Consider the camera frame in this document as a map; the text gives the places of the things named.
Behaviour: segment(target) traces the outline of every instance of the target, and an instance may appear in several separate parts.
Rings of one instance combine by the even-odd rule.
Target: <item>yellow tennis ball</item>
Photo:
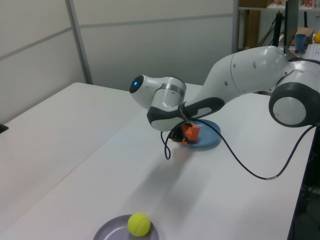
[[[136,237],[142,237],[149,232],[150,220],[147,215],[142,212],[136,212],[128,220],[128,230]]]

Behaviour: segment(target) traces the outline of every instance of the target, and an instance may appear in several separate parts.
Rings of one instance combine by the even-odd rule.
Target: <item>wall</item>
[[[128,90],[141,74],[203,84],[237,47],[238,1],[70,1],[93,84]]]
[[[65,0],[0,0],[0,123],[85,82]]]

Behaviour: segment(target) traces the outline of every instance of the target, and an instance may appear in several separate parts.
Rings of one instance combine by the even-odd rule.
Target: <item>gray plate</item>
[[[95,234],[93,240],[159,240],[159,233],[151,223],[145,236],[133,236],[128,230],[131,215],[118,216],[105,223]]]

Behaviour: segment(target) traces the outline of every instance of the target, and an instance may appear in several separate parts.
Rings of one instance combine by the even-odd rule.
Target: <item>blue cup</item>
[[[295,47],[294,49],[297,51],[303,51],[305,49],[305,42],[307,40],[307,36],[305,34],[297,34],[295,35]]]

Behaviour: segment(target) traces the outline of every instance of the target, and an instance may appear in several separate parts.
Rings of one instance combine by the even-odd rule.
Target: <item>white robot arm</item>
[[[136,77],[132,97],[148,109],[151,126],[170,131],[219,111],[229,101],[256,91],[272,92],[269,112],[286,127],[315,125],[320,121],[320,62],[294,58],[288,61],[274,46],[231,54],[211,69],[200,92],[184,102],[186,85],[173,77]]]

